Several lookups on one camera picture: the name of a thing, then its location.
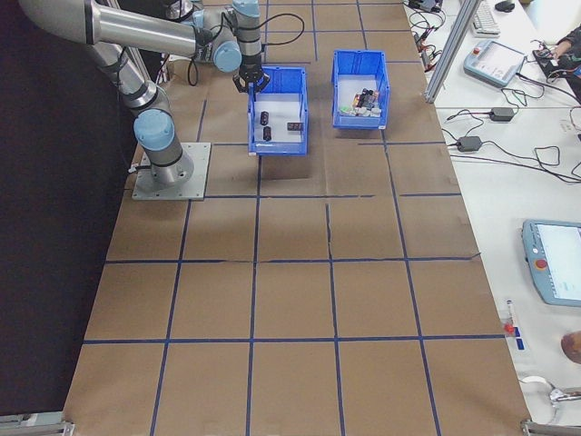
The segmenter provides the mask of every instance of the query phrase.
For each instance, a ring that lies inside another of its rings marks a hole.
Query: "keyboard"
[[[476,38],[498,38],[500,27],[492,15],[487,0],[481,0],[474,17],[472,18],[472,33]]]

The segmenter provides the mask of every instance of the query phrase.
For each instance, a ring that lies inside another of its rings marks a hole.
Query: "black cylinder object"
[[[264,141],[270,141],[272,139],[272,130],[268,125],[262,129],[262,139]]]
[[[269,113],[266,111],[261,112],[261,125],[266,125],[269,123]]]

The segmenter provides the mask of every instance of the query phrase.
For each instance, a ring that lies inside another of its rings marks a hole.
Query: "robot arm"
[[[259,92],[269,82],[261,67],[260,10],[257,1],[234,0],[231,7],[203,9],[192,25],[99,5],[94,0],[19,0],[26,15],[45,31],[76,43],[111,43],[194,58],[211,45],[212,61],[235,71],[239,92]],[[165,2],[170,16],[172,5]]]
[[[202,9],[185,16],[180,10],[182,2],[163,1],[170,18],[186,21],[139,15],[94,0],[19,0],[25,14],[45,31],[86,44],[90,56],[116,85],[137,116],[134,131],[151,162],[154,191],[187,183],[193,161],[175,134],[165,92],[140,71],[126,47],[191,59],[203,49],[209,54],[207,60],[220,70],[239,69],[234,76],[239,92],[259,92],[270,80],[261,67],[258,0],[234,0],[232,7]]]

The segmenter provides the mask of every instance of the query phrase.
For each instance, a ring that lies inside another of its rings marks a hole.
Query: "person's hand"
[[[565,40],[565,41],[561,42],[561,44],[557,45],[553,50],[551,50],[551,53],[553,54],[553,57],[555,59],[558,59],[564,53],[566,53],[570,48],[571,48],[571,42]]]

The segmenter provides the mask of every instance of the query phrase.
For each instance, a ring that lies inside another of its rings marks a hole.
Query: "red emergency stop button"
[[[548,266],[548,263],[545,259],[536,259],[535,266],[538,270],[545,270]]]

